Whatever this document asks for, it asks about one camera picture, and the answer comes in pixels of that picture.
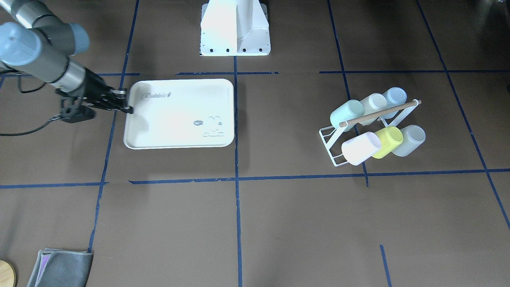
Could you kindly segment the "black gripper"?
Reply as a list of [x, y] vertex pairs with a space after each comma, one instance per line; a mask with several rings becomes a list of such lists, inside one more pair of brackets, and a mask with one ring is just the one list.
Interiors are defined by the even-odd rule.
[[56, 94], [65, 97], [83, 98], [83, 103], [103, 110], [119, 110], [127, 113], [126, 89], [115, 90], [89, 69], [84, 69], [82, 83], [73, 91], [57, 88]]

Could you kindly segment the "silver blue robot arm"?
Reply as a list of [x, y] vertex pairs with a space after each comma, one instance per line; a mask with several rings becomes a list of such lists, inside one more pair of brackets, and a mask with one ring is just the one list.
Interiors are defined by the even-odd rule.
[[116, 90], [97, 73], [73, 60], [88, 50], [84, 28], [64, 22], [40, 0], [2, 0], [14, 19], [1, 25], [1, 69], [27, 73], [53, 86], [68, 121], [93, 117], [95, 109], [133, 113], [126, 89]]

